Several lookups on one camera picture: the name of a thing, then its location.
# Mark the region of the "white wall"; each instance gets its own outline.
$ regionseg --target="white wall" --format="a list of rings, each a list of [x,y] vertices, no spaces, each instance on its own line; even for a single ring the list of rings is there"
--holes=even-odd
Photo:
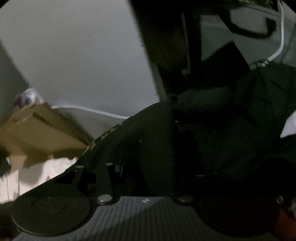
[[[52,105],[130,116],[159,101],[127,0],[10,0],[0,38]]]

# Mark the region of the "white cloth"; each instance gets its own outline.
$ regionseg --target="white cloth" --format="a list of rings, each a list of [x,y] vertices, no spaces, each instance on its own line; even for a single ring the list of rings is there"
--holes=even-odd
[[[286,120],[281,138],[296,134],[296,111]]]
[[[50,159],[8,174],[0,179],[0,203],[14,201],[18,196],[63,173],[76,161],[77,158]]]

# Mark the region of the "grey wall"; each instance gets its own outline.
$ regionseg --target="grey wall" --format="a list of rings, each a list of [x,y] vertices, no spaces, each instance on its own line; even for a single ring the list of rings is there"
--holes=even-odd
[[[28,84],[0,44],[0,125],[12,114],[15,96],[27,88]]]

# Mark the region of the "black fabric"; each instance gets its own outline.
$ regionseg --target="black fabric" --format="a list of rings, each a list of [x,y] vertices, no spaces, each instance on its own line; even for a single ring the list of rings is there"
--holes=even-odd
[[[295,85],[294,68],[270,63],[237,81],[225,116],[219,111],[199,112],[193,123],[175,123],[172,105],[156,103],[95,140],[77,164],[95,174],[101,162],[136,163],[142,177],[137,194],[140,189],[157,196],[198,192],[201,185],[194,177],[206,174],[221,180],[209,188],[219,187],[219,195],[229,195],[224,191],[229,185],[223,182],[238,183],[230,187],[236,192],[242,182],[262,171],[269,155],[280,151],[280,134],[296,109]]]
[[[296,195],[296,165],[285,158],[264,158],[258,160],[260,166],[256,175],[249,179],[255,196],[289,196]]]
[[[158,72],[167,95],[179,95],[187,89],[186,79],[181,72],[168,71],[161,66],[158,66]]]
[[[229,119],[192,125],[205,168],[243,180],[256,172],[256,159],[276,148],[286,119],[296,109],[296,69],[270,63],[236,83]]]
[[[198,79],[198,88],[222,87],[234,84],[249,72],[250,68],[233,42],[218,49],[202,62],[203,79]]]
[[[100,163],[129,162],[144,178],[125,195],[170,196],[175,189],[175,122],[171,105],[159,102],[104,133],[78,160],[88,173],[96,174]]]
[[[284,158],[296,166],[296,135],[287,136],[277,143],[278,148],[271,152],[270,158]]]

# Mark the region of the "metal rivet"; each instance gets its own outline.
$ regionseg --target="metal rivet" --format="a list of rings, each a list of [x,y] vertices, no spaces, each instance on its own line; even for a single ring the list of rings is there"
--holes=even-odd
[[[112,197],[108,194],[103,194],[98,196],[98,200],[102,203],[110,202],[112,200]]]
[[[179,197],[179,201],[186,203],[186,202],[191,202],[193,201],[193,197],[189,196],[189,195],[182,195]]]

